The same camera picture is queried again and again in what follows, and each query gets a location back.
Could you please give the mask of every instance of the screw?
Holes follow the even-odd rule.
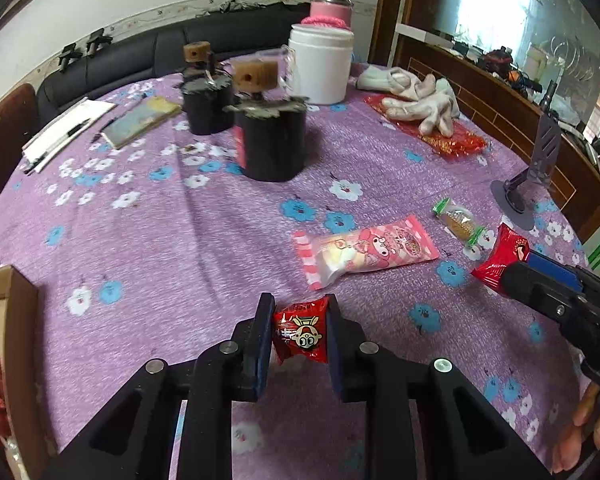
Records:
[[[363,354],[375,354],[378,352],[378,350],[378,345],[373,341],[365,341],[363,343],[360,343],[360,351]]]
[[[238,343],[235,341],[222,341],[219,346],[220,351],[223,354],[232,354],[238,351]]]
[[[145,366],[144,369],[150,374],[157,374],[164,368],[164,361],[161,359],[151,359]]]
[[[447,372],[450,372],[451,369],[454,367],[451,364],[451,361],[449,361],[448,359],[436,359],[435,361],[433,361],[433,367],[439,371],[442,372],[443,374],[446,374]]]

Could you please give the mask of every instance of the pink thermos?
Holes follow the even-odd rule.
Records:
[[[338,18],[351,26],[351,13],[353,3],[351,0],[314,0],[311,2],[309,16],[329,16]]]

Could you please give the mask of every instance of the floral tablecloth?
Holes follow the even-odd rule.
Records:
[[[180,101],[179,75],[102,99],[120,115],[140,92]],[[578,400],[567,344],[551,322],[495,296],[469,273],[502,220],[490,182],[523,162],[496,140],[447,162],[397,131],[349,88],[309,106],[307,167],[291,182],[255,182],[234,159],[230,132],[193,137],[181,114],[121,149],[92,142],[96,124],[40,174],[14,172],[0,196],[0,265],[41,294],[40,401],[64,447],[148,359],[175,363],[230,336],[261,292],[279,304],[311,292],[290,234],[329,234],[415,214],[439,260],[339,279],[344,316],[403,358],[451,359],[542,460]],[[489,138],[466,118],[461,121]],[[583,264],[582,246],[548,193],[528,186],[541,253]],[[465,250],[432,217],[451,195],[488,228]],[[234,405],[234,478],[359,478],[363,406],[342,405],[325,366],[272,362],[257,404]]]

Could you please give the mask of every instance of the white gloves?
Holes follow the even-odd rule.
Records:
[[[422,121],[418,130],[423,135],[430,135],[433,128],[438,128],[445,137],[454,134],[453,119],[460,116],[460,108],[446,79],[436,81],[435,76],[429,74],[420,81],[415,74],[399,67],[382,70],[370,66],[360,75],[356,86],[361,90],[391,92],[412,101],[382,99],[389,119]]]

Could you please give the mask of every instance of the red candy wrapper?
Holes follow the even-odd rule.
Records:
[[[489,288],[504,294],[500,288],[502,271],[513,262],[526,262],[529,257],[529,242],[506,224],[500,224],[498,239],[487,261],[471,271]]]
[[[327,362],[328,304],[325,296],[295,303],[273,314],[273,346],[280,362],[298,354],[319,363]]]
[[[382,106],[382,99],[385,94],[375,94],[365,98],[365,103],[371,106],[376,112],[385,117],[386,109]],[[454,120],[454,134],[451,137],[444,137],[439,131],[434,130],[431,135],[423,135],[418,131],[418,124],[409,121],[396,121],[387,118],[393,124],[398,126],[404,133],[413,137],[418,137],[433,148],[438,155],[446,158],[455,156],[475,155],[481,153],[487,147],[487,141],[481,136],[474,134],[464,127],[459,121]]]
[[[298,231],[293,236],[311,290],[330,285],[346,272],[389,269],[440,256],[414,215],[349,233],[311,238]]]

